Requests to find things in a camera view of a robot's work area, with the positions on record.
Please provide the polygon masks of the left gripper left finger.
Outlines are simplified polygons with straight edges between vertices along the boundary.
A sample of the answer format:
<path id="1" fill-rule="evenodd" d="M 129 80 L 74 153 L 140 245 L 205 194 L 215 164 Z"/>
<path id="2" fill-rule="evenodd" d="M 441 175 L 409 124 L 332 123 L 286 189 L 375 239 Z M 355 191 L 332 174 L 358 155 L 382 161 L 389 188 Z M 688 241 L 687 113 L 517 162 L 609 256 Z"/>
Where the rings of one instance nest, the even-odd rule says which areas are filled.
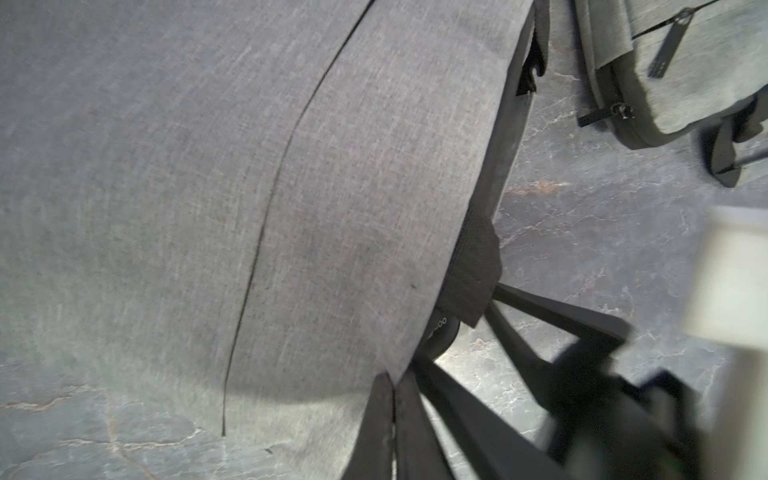
<path id="1" fill-rule="evenodd" d="M 394 387 L 384 372 L 373 381 L 343 480 L 391 480 L 394 439 Z"/>

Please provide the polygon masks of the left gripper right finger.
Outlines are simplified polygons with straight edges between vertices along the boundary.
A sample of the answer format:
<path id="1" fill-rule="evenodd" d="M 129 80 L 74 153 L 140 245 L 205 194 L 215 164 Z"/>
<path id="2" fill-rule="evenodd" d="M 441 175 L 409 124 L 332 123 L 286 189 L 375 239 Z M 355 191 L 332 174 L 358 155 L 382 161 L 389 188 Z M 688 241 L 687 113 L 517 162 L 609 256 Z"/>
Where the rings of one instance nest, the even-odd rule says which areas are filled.
<path id="1" fill-rule="evenodd" d="M 397 479 L 453 480 L 411 371 L 395 388 L 394 420 Z"/>

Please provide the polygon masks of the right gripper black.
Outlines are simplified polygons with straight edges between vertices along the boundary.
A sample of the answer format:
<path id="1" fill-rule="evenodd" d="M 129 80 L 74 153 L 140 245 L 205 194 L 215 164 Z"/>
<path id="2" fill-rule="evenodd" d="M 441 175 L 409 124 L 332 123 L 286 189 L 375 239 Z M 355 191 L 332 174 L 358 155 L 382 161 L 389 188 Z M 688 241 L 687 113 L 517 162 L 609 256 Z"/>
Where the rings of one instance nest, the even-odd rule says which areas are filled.
<path id="1" fill-rule="evenodd" d="M 541 363 L 536 448 L 428 359 L 411 371 L 480 479 L 699 479 L 692 389 L 668 370 L 633 384 L 613 370 L 623 319 L 497 284 L 493 299 L 577 339 Z"/>

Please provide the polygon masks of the grey laptop bag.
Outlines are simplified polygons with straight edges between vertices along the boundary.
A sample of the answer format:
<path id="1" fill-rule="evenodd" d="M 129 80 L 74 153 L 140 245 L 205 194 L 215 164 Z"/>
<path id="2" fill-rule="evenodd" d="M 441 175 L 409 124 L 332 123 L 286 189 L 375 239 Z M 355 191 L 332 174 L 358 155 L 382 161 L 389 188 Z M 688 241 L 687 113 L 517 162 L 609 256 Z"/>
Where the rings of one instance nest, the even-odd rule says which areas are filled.
<path id="1" fill-rule="evenodd" d="M 544 1 L 5 1 L 1 475 L 339 479 L 509 175 Z"/>
<path id="2" fill-rule="evenodd" d="M 767 174 L 766 155 L 736 145 L 767 129 L 764 1 L 577 1 L 596 110 L 632 150 L 663 146 L 703 128 L 709 173 L 734 188 Z"/>

